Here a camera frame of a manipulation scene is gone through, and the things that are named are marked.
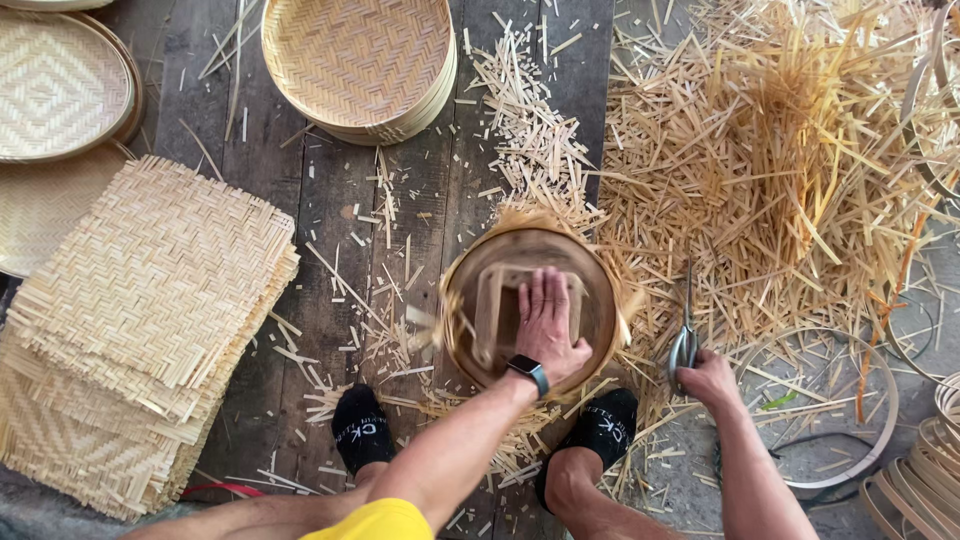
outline round basket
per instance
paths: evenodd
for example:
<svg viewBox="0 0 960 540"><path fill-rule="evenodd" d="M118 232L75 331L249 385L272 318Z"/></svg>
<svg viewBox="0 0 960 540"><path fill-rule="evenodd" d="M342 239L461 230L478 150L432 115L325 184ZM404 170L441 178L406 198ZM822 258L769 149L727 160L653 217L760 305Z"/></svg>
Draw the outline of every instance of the round basket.
<svg viewBox="0 0 960 540"><path fill-rule="evenodd" d="M0 0L0 6L32 12L79 12L102 8L113 0Z"/></svg>
<svg viewBox="0 0 960 540"><path fill-rule="evenodd" d="M29 277L132 159L108 141L66 160L0 163L0 272Z"/></svg>
<svg viewBox="0 0 960 540"><path fill-rule="evenodd" d="M136 66L136 61L133 59L133 55L130 49L127 48L127 45L117 34L114 34L110 28L104 26L102 22L85 13L70 13L70 16L83 22L83 24L86 24L93 30L96 30L103 37L106 37L107 41L117 50L120 58L123 59L123 62L130 70L133 84L133 107L130 116L128 116L127 120L120 126L117 133L113 134L114 140L120 141L123 144L130 144L130 142L136 138L140 130L140 124L143 123L143 116L147 112L147 108L144 107L143 104L143 96L146 88L144 88L143 79L140 77L140 68Z"/></svg>
<svg viewBox="0 0 960 540"><path fill-rule="evenodd" d="M269 0L261 33L280 92L356 144L415 135L436 118L456 77L443 0Z"/></svg>
<svg viewBox="0 0 960 540"><path fill-rule="evenodd" d="M546 397L548 401L578 398L580 388L600 373L621 339L619 303L610 271L574 236L552 227L532 222L491 230L453 262L444 275L441 289L445 299L451 295L458 299L457 308L472 328L477 327L481 274L498 262L527 267L555 266L582 281L586 296L581 305L579 335L593 348L593 356L580 371L555 384ZM485 367L474 355L471 331L457 331L450 338L445 338L446 354L479 388L486 388L503 375L506 358L500 358L495 368Z"/></svg>
<svg viewBox="0 0 960 540"><path fill-rule="evenodd" d="M76 156L115 134L133 101L131 71L102 34L0 8L0 162Z"/></svg>

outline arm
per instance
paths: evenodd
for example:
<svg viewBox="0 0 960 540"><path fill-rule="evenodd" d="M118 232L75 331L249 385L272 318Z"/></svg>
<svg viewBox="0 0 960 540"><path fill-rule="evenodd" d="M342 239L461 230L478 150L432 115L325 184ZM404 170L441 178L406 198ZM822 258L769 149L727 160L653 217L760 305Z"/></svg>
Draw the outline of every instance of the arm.
<svg viewBox="0 0 960 540"><path fill-rule="evenodd" d="M570 346L566 278L553 268L538 269L530 286L520 286L519 296L516 351L540 362L547 380L556 384L592 355L582 339ZM487 472L500 440L536 398L537 386L508 370L411 441L390 463L368 502L403 499L420 510L434 531L440 530Z"/></svg>
<svg viewBox="0 0 960 540"><path fill-rule="evenodd" d="M678 368L687 392L707 407L723 447L723 525L735 540L813 540L806 519L756 432L730 364L713 351L697 353L697 368Z"/></svg>

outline smartwatch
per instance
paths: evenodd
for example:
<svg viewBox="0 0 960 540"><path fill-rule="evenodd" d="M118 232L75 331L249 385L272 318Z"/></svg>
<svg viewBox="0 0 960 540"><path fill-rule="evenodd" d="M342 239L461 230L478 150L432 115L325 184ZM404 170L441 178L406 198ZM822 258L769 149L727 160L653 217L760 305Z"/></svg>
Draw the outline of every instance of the smartwatch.
<svg viewBox="0 0 960 540"><path fill-rule="evenodd" d="M531 379L537 384L537 399L540 400L550 391L550 383L543 373L543 366L536 360L524 355L516 355L507 362L507 367L519 372L524 377Z"/></svg>

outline wooden floor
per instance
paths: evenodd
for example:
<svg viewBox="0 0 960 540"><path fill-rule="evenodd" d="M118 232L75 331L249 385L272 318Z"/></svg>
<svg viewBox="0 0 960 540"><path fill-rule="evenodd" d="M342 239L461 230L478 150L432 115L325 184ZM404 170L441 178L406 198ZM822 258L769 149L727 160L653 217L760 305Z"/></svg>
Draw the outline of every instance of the wooden floor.
<svg viewBox="0 0 960 540"><path fill-rule="evenodd" d="M306 120L274 86L263 61L259 36L251 37L243 47L239 70L231 60L232 71L221 67L198 80L201 69L215 52L213 36L225 36L236 20L237 0L118 0L94 13L132 44L148 86L150 111L143 134L131 145L134 152L138 156L153 153L191 167L199 164L201 174L214 177L212 164L208 160L201 163L201 150L181 125L182 120L196 132L227 183L270 201L297 220L295 241L302 256L300 273L274 311L302 330L303 336L296 339L300 354L319 360L317 371L324 378L329 374L337 385L353 381L374 383L383 377L377 375L377 362L362 363L362 352L338 352L339 347L352 340L349 327L359 330L366 317L350 307L351 301L330 302L330 276L303 249L303 244L310 241L329 260L333 260L339 245L341 274L354 289L366 294L374 309L380 310L388 295L371 298L367 276L373 275L374 283L377 276L386 280L388 270L395 279L402 278L405 261L397 251L409 234L411 267L424 268L414 286L404 294L404 301L433 313L438 303L435 285L443 270L468 247L474 233L479 235L483 226L490 225L493 203L486 198L477 200L476 193L498 185L509 190L501 175L485 166L496 158L493 141L481 150L480 139L473 136L483 132L478 129L480 120L490 119L484 114L484 107L453 102L456 97L482 103L484 94L481 88L463 91L474 78L472 61L463 55L463 29L469 29L474 47L487 51L503 35L492 11L497 11L504 21L512 19L514 29L522 29L528 23L539 25L546 17L551 47L582 33L581 39L558 54L557 68L552 62L542 67L542 78L546 80L556 72L557 82L548 85L552 92L548 103L564 116L579 119L577 140L589 148L588 159L592 163L601 162L614 0L567 0L559 5L548 0L450 0L450 9L459 56L453 92L428 129L383 149L392 170L403 169L402 174L409 175L407 180L395 184L394 194L401 201L390 250L386 248L385 233L351 216L356 204L369 214L382 203L383 193L374 182L365 180L375 174L373 148L341 143L319 129L311 132L316 136L306 135L280 148L281 143L306 126ZM570 29L577 19L580 22ZM248 18L244 36L258 21L259 16ZM535 43L531 50L535 59L542 58L539 46ZM234 77L240 77L237 114L232 137L224 142ZM246 142L242 140L244 111ZM456 127L456 135L448 125ZM435 126L441 128L439 133ZM412 199L407 196L408 190L418 191L420 196ZM596 184L588 191L595 203ZM429 212L432 217L418 219L419 212ZM351 232L372 242L360 247L351 238ZM12 280L8 287L17 284L17 280ZM3 285L0 282L0 291L6 288ZM307 486L322 483L344 490L348 479L318 471L318 467L329 462L334 467L344 467L329 424L304 422L310 416L306 412L310 403L303 395L314 389L293 362L271 351L270 334L282 339L276 323L268 319L256 336L257 356L251 356L253 348L249 347L233 375L198 469L218 479L263 479L256 471L268 469L276 451L277 474ZM469 383L440 355L430 362L418 358L413 367L429 363L435 365L434 385L443 386L449 380L447 387L451 390L463 385L461 393L467 391ZM415 377L389 380L378 389L401 398L422 398L420 382ZM390 407L387 415L394 436L399 438L412 437L426 422L423 415L414 414L411 409ZM557 442L565 431L564 426L551 428L555 432L545 437L548 444ZM296 430L303 432L305 442ZM192 481L208 482L196 474ZM262 484L256 486L266 492L289 493ZM223 493L195 494L190 498L228 501L228 495ZM464 506L473 519L465 516L458 527L445 530L442 537L476 538L487 522L492 523L492 531L488 530L484 538L563 536L559 523L540 510L530 482L495 493L478 488Z"/></svg>

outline leg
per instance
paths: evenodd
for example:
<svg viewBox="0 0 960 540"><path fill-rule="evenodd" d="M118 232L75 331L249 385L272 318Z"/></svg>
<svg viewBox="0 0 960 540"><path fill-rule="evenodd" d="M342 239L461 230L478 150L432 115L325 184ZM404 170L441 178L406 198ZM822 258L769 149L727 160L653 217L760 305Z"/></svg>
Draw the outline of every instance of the leg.
<svg viewBox="0 0 960 540"><path fill-rule="evenodd" d="M544 493L547 506L576 540L678 540L666 525L609 499L596 488L600 455L585 447L561 450L550 459Z"/></svg>
<svg viewBox="0 0 960 540"><path fill-rule="evenodd" d="M332 527L346 518L367 501L376 478L386 468L387 464L382 461L365 465L357 471L356 488L339 495L270 495L245 499L140 528L122 540L294 540L309 532Z"/></svg>

